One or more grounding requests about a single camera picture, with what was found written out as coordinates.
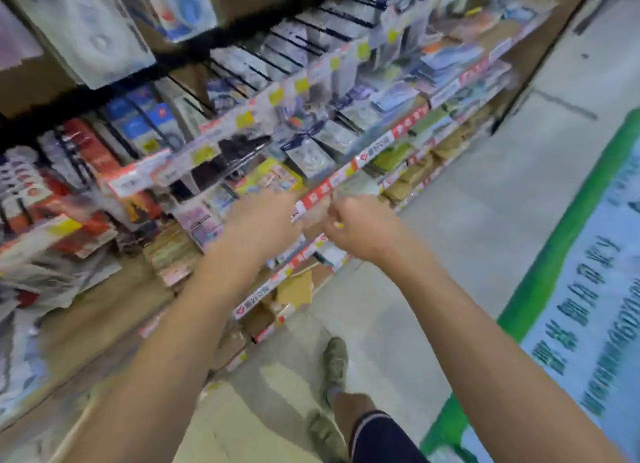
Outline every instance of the hand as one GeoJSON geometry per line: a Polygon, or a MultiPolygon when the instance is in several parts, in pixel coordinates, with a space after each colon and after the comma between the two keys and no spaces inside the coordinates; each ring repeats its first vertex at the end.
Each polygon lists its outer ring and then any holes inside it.
{"type": "Polygon", "coordinates": [[[291,223],[295,206],[293,192],[264,190],[244,196],[233,203],[220,239],[210,244],[212,250],[218,243],[236,251],[246,248],[248,260],[263,265],[300,237],[301,222],[291,223]]]}
{"type": "Polygon", "coordinates": [[[396,213],[377,196],[334,201],[322,220],[324,233],[338,248],[380,267],[402,252],[412,238],[396,213]],[[342,223],[338,228],[335,222],[342,223]]]}

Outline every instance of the sock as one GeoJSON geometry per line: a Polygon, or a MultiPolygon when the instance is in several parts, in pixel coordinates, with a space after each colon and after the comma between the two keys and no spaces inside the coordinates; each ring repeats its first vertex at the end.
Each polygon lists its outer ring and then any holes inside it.
{"type": "Polygon", "coordinates": [[[344,389],[340,386],[329,386],[326,388],[326,402],[333,409],[333,398],[338,394],[343,394],[344,389]]]}

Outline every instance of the shoe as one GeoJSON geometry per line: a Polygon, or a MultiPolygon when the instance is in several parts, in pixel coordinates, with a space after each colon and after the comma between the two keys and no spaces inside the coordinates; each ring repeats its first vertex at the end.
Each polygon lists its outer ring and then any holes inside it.
{"type": "Polygon", "coordinates": [[[347,352],[347,344],[342,338],[334,337],[329,340],[323,354],[324,362],[324,385],[323,400],[329,404],[327,397],[327,389],[335,387],[344,392],[347,384],[347,365],[349,363],[349,354],[347,352]]]}
{"type": "Polygon", "coordinates": [[[312,411],[308,416],[309,437],[316,453],[323,463],[340,463],[349,461],[347,445],[331,419],[320,411],[312,411]]]}

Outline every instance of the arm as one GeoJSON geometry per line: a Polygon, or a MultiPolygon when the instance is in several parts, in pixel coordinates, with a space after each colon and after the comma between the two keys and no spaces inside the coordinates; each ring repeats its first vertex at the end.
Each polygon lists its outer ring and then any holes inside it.
{"type": "Polygon", "coordinates": [[[173,460],[231,311],[260,266],[300,236],[301,225],[291,223],[295,200],[266,191],[234,204],[224,233],[80,429],[65,463],[173,460]]]}
{"type": "Polygon", "coordinates": [[[387,206],[376,197],[344,198],[329,213],[323,226],[330,240],[377,265],[402,290],[494,461],[624,461],[387,206]]]}

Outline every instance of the shorts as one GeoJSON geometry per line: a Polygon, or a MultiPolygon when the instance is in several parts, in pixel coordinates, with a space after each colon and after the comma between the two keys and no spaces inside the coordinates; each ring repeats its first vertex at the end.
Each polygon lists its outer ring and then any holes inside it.
{"type": "Polygon", "coordinates": [[[409,436],[382,411],[368,412],[356,421],[349,457],[351,463],[427,463],[409,436]]]}

